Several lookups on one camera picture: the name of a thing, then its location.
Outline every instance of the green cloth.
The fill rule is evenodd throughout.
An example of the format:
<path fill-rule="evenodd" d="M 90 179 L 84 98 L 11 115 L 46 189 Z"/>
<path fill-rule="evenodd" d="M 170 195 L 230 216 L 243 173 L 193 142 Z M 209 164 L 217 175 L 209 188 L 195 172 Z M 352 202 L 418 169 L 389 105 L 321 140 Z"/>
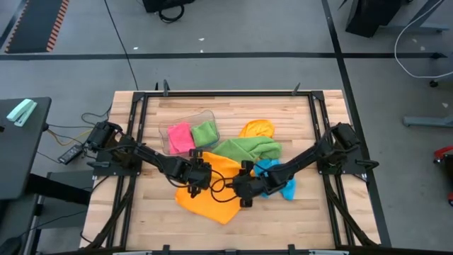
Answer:
<path fill-rule="evenodd" d="M 219 140 L 214 121 L 208 120 L 201 125 L 191 128 L 193 141 L 196 147 L 211 145 Z"/>
<path fill-rule="evenodd" d="M 255 162 L 257 159 L 280 158 L 282 145 L 269 137 L 241 137 L 226 140 L 211 152 L 239 163 L 243 160 Z"/>

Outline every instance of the floor mat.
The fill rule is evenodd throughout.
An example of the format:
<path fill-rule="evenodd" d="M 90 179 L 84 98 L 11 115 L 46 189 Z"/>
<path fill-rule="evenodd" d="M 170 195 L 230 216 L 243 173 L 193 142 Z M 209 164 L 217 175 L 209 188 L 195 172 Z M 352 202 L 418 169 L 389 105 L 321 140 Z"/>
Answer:
<path fill-rule="evenodd" d="M 52 51 L 68 4 L 69 0 L 27 0 L 5 52 Z"/>

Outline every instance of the wooden plank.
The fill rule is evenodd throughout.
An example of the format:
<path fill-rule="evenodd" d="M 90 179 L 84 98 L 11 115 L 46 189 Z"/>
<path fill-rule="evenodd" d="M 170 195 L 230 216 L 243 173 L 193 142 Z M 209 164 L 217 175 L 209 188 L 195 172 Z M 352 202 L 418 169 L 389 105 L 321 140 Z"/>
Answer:
<path fill-rule="evenodd" d="M 110 121 L 124 129 L 127 127 L 132 93 L 117 91 L 113 100 Z M 342 92 L 324 91 L 324 95 L 331 125 L 349 123 Z M 275 125 L 274 138 L 283 147 L 282 162 L 312 146 L 315 140 L 305 98 L 211 96 L 150 98 L 143 142 L 162 151 L 161 121 L 184 118 L 204 110 L 214 113 L 221 140 L 237 137 L 248 121 L 271 120 Z M 316 166 L 312 164 L 300 171 L 295 179 L 297 189 L 293 201 L 284 200 L 280 194 L 269 199 L 256 198 L 252 208 L 242 209 L 231 222 L 221 225 L 180 207 L 174 200 L 176 189 L 154 166 L 144 164 L 134 194 L 127 249 L 159 250 L 164 244 L 170 244 L 172 249 L 184 250 L 286 249 L 288 244 L 296 244 L 298 249 L 332 249 L 334 244 L 326 195 Z M 110 216 L 115 184 L 116 178 L 110 177 L 92 195 L 84 227 L 86 238 L 93 239 Z M 343 185 L 351 215 L 371 239 L 379 242 L 365 183 L 353 176 L 344 176 Z M 345 243 L 343 221 L 338 217 Z"/>

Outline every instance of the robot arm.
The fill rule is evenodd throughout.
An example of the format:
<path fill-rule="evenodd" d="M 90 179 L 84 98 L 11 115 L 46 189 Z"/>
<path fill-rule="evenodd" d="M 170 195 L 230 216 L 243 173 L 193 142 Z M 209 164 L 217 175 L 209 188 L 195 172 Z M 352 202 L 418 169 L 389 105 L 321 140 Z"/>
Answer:
<path fill-rule="evenodd" d="M 336 143 L 330 142 L 330 134 Z M 243 169 L 239 175 L 228 184 L 241 198 L 242 207 L 251 207 L 252 199 L 261 193 L 273 194 L 287 185 L 294 175 L 308 165 L 320 161 L 329 168 L 340 169 L 347 160 L 347 153 L 357 149 L 360 141 L 355 136 L 354 130 L 348 124 L 338 124 L 332 127 L 314 146 L 297 155 L 285 164 L 272 166 L 263 171 L 259 176 L 251 176 L 253 162 L 243 161 Z"/>
<path fill-rule="evenodd" d="M 156 166 L 172 184 L 172 181 L 184 184 L 179 187 L 187 187 L 193 198 L 202 189 L 210 187 L 211 165 L 200 158 L 200 150 L 191 150 L 190 160 L 165 156 L 145 144 L 138 143 L 130 135 L 125 135 L 119 125 L 107 121 L 96 124 L 86 144 L 93 152 L 110 152 L 113 161 L 125 169 L 133 168 L 140 161 Z"/>

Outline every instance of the towel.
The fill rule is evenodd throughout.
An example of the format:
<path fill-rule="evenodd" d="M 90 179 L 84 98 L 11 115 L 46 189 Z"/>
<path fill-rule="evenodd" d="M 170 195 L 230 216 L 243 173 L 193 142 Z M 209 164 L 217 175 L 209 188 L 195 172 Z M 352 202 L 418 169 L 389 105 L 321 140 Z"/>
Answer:
<path fill-rule="evenodd" d="M 274 125 L 269 120 L 252 120 L 243 127 L 239 137 L 266 136 L 272 138 Z"/>
<path fill-rule="evenodd" d="M 226 157 L 218 156 L 209 152 L 203 152 L 202 158 L 205 162 L 211 164 L 212 169 L 221 173 L 225 178 L 232 178 L 239 173 L 241 165 L 237 162 L 227 159 Z M 211 185 L 220 179 L 220 176 L 212 172 Z M 223 186 L 222 181 L 218 181 L 214 185 L 215 190 L 219 190 Z M 224 188 L 219 193 L 214 193 L 217 200 L 227 200 L 233 198 L 236 194 L 232 188 Z M 228 223 L 241 209 L 239 204 L 240 198 L 235 198 L 226 203 L 218 203 L 211 196 L 210 189 L 201 190 L 195 198 L 191 198 L 187 192 L 187 188 L 178 188 L 175 195 L 176 202 L 183 208 L 192 213 L 208 217 L 221 224 Z"/>
<path fill-rule="evenodd" d="M 192 127 L 192 136 L 196 147 L 210 146 L 219 140 L 219 134 L 213 120 Z"/>
<path fill-rule="evenodd" d="M 258 162 L 256 162 L 255 167 L 253 168 L 253 171 L 255 172 L 255 175 L 261 174 L 264 170 L 263 169 L 268 169 L 271 166 L 278 165 L 280 164 L 280 160 L 278 159 L 263 159 Z M 287 185 L 279 190 L 279 192 L 283 195 L 283 198 L 286 200 L 294 200 L 294 194 L 296 193 L 296 180 L 292 179 L 289 180 Z M 268 195 L 266 194 L 261 194 L 263 197 L 267 198 Z"/>
<path fill-rule="evenodd" d="M 167 133 L 170 154 L 180 154 L 195 148 L 189 123 L 169 126 Z"/>
<path fill-rule="evenodd" d="M 258 159 L 278 159 L 282 154 L 282 145 L 269 137 L 243 137 L 224 141 L 212 150 L 212 153 L 233 159 L 255 162 Z"/>

